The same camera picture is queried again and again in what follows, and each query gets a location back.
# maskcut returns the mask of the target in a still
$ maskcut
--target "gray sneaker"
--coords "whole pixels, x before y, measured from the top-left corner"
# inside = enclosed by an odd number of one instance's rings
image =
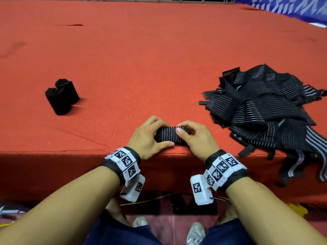
[[[149,222],[144,216],[139,216],[135,219],[133,222],[133,227],[139,227],[139,226],[144,226],[144,225],[149,225]]]
[[[205,237],[205,231],[202,224],[195,222],[192,224],[186,238],[186,245],[199,245]]]

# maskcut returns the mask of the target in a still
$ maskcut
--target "orange red fabric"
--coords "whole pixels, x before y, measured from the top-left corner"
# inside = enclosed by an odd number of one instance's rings
[[[224,70],[266,63],[327,88],[325,29],[243,5],[0,0],[0,29],[0,196],[12,201],[42,200],[93,169],[151,115],[203,123],[237,155],[243,146],[198,105]],[[81,97],[65,116],[44,95],[59,78]],[[326,107],[305,105],[323,136]],[[285,155],[266,156],[241,159],[255,180],[287,202],[327,203],[319,165],[278,188]],[[140,167],[144,189],[182,192],[205,169],[178,146]]]

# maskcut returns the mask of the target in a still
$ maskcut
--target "hand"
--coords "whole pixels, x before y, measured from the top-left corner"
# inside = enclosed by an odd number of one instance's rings
[[[192,153],[204,162],[219,150],[215,139],[205,125],[187,120],[176,126],[187,126],[189,132],[193,133],[189,135],[183,129],[176,128],[176,134],[187,143]]]
[[[157,143],[154,140],[157,130],[162,126],[169,127],[169,124],[156,116],[151,116],[134,131],[126,146],[135,150],[141,157],[141,160],[147,160],[163,149],[173,147],[175,145],[174,142],[165,141]]]

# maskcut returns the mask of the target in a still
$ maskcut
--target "person's left hand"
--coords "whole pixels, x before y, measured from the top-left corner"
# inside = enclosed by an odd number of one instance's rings
[[[134,131],[126,146],[135,150],[141,157],[141,160],[147,160],[161,150],[173,147],[175,145],[174,142],[164,141],[157,143],[154,140],[157,130],[162,126],[169,127],[169,124],[156,116],[151,116]]]

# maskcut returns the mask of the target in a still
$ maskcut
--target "red tablecloth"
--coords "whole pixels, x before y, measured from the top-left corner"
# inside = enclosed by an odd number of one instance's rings
[[[13,201],[42,200],[93,169],[151,115],[171,126],[203,123],[237,155],[243,147],[198,105],[224,70],[267,63],[327,87],[326,29],[243,5],[1,0],[0,31],[0,196]],[[58,78],[81,97],[65,116],[44,95]],[[324,136],[326,107],[305,106]],[[318,165],[278,188],[285,156],[266,156],[242,159],[255,180],[284,201],[327,203]],[[190,192],[190,177],[204,169],[176,147],[141,164],[144,189]]]

